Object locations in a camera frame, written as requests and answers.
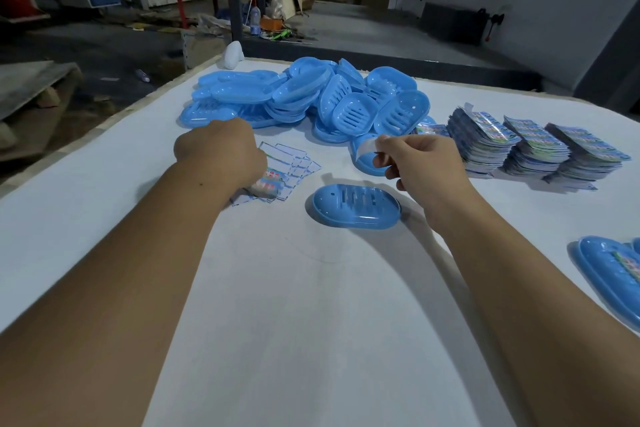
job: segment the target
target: human hand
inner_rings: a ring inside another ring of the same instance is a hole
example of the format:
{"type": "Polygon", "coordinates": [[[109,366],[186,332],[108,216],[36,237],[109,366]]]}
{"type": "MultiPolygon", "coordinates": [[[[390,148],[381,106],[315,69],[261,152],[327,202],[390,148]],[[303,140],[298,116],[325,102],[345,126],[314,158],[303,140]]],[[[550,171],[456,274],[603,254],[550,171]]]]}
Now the human hand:
{"type": "Polygon", "coordinates": [[[469,182],[453,139],[439,135],[380,135],[376,141],[379,154],[373,164],[386,167],[387,179],[400,178],[396,187],[406,191],[424,208],[434,230],[456,206],[482,201],[469,182]]]}
{"type": "Polygon", "coordinates": [[[267,156],[255,146],[251,125],[241,118],[213,120],[183,133],[173,153],[180,165],[200,179],[224,180],[232,194],[259,180],[267,168],[267,156]]]}

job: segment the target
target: human arm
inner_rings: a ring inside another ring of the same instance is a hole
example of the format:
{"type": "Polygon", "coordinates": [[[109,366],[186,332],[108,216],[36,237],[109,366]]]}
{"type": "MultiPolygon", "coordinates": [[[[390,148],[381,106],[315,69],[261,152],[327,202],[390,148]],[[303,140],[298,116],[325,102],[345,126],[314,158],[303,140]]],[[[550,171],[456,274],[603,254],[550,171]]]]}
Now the human arm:
{"type": "Polygon", "coordinates": [[[381,137],[446,242],[541,426],[640,425],[640,340],[576,287],[482,198],[453,140],[381,137]]]}
{"type": "Polygon", "coordinates": [[[141,425],[209,232],[266,157],[240,119],[176,141],[140,203],[0,335],[0,425],[141,425]]]}

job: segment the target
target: dark metal frame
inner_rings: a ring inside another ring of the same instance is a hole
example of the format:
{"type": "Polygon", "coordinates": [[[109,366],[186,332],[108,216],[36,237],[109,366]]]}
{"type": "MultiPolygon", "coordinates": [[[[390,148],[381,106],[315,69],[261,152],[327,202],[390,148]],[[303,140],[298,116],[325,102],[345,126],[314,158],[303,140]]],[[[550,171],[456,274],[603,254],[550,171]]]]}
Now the dark metal frame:
{"type": "MultiPolygon", "coordinates": [[[[265,0],[256,0],[260,13],[264,13],[265,0]]],[[[496,69],[479,66],[465,66],[437,61],[415,60],[389,57],[368,53],[331,50],[295,42],[265,41],[258,37],[245,37],[240,0],[229,0],[231,18],[231,37],[240,41],[247,57],[294,61],[302,56],[315,56],[319,59],[338,61],[348,59],[358,69],[370,71],[378,66],[393,66],[407,75],[416,78],[467,83],[475,85],[497,86],[524,91],[540,91],[541,76],[533,71],[516,69],[496,69]]]]}

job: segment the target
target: plastic bag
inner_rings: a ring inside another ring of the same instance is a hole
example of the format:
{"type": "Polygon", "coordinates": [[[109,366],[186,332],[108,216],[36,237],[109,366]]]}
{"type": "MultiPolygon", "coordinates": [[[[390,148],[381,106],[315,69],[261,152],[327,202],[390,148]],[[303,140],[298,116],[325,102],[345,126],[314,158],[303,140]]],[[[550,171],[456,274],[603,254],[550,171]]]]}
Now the plastic bag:
{"type": "Polygon", "coordinates": [[[282,0],[271,0],[269,6],[264,10],[271,19],[283,19],[282,0]]]}

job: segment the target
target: right arm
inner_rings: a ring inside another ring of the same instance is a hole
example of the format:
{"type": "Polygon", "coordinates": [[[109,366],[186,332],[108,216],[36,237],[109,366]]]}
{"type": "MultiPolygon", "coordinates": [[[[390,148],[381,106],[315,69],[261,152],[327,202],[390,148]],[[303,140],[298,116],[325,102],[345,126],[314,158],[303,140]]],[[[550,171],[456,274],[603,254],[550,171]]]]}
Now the right arm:
{"type": "Polygon", "coordinates": [[[576,287],[469,182],[455,142],[380,137],[451,250],[540,425],[640,425],[640,340],[576,287]]]}

